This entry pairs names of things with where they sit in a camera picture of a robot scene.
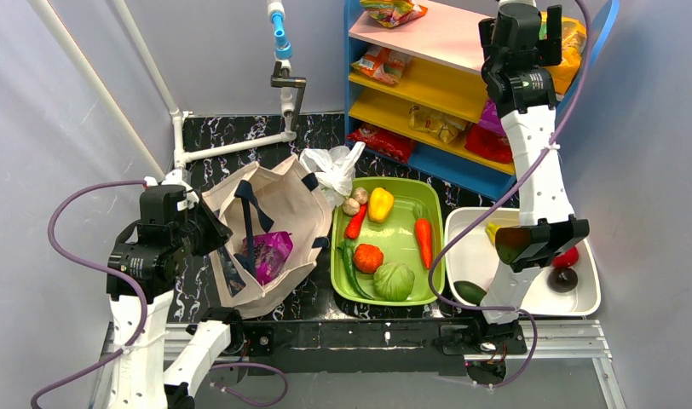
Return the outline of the yellow snack bag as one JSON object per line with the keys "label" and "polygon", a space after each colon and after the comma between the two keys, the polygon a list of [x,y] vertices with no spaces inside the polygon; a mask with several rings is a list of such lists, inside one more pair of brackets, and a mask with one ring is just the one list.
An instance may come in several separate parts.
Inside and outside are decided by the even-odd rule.
{"label": "yellow snack bag", "polygon": [[553,79],[555,90],[559,95],[565,95],[568,87],[580,69],[582,52],[586,46],[587,30],[576,19],[562,17],[562,60],[558,66],[548,66]]}

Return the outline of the purple snack bag top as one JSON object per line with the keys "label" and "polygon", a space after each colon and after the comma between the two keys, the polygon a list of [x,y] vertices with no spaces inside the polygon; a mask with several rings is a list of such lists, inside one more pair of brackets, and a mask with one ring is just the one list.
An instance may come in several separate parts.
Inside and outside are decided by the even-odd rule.
{"label": "purple snack bag top", "polygon": [[259,285],[266,285],[280,275],[292,249],[289,233],[264,233],[253,236],[251,242],[248,238],[243,239],[236,258]]}

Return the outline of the floral canvas tote bag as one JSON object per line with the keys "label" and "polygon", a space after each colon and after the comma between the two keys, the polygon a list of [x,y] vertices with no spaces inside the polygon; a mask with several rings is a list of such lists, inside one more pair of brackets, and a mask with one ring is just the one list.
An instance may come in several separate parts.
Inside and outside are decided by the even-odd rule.
{"label": "floral canvas tote bag", "polygon": [[[277,308],[317,265],[329,244],[332,208],[315,174],[297,156],[272,169],[252,162],[202,194],[219,222],[232,231],[228,242],[210,253],[221,304],[245,319]],[[292,249],[277,276],[257,280],[257,237],[285,233]]]}

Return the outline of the white plastic grocery bag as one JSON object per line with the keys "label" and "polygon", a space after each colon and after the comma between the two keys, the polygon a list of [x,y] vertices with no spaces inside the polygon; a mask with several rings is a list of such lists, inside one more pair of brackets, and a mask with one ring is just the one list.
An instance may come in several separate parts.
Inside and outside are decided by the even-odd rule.
{"label": "white plastic grocery bag", "polygon": [[300,154],[298,161],[309,173],[315,174],[318,187],[332,209],[341,206],[351,195],[355,166],[365,147],[364,142],[357,141],[352,147],[307,148]]}

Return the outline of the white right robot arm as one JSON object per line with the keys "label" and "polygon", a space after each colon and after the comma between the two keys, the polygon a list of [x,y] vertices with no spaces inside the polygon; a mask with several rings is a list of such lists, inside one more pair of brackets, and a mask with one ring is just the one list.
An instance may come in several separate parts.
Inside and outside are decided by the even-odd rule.
{"label": "white right robot arm", "polygon": [[480,305],[491,325],[516,320],[534,279],[586,238],[586,219],[566,194],[557,145],[556,90],[549,67],[562,61],[562,9],[501,1],[479,24],[482,79],[510,144],[520,197],[518,223],[495,236],[499,265]]}

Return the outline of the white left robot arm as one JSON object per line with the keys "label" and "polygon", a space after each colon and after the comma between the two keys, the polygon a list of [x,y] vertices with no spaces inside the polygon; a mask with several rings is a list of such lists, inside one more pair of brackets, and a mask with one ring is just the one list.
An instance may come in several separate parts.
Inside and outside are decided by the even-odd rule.
{"label": "white left robot arm", "polygon": [[222,225],[185,183],[146,187],[140,218],[115,240],[107,266],[133,279],[109,277],[107,294],[114,341],[123,350],[115,361],[111,408],[193,408],[195,395],[218,356],[234,340],[233,312],[216,309],[195,326],[191,340],[169,367],[164,366],[166,324],[176,278],[189,256],[204,256],[224,245],[231,231]]}

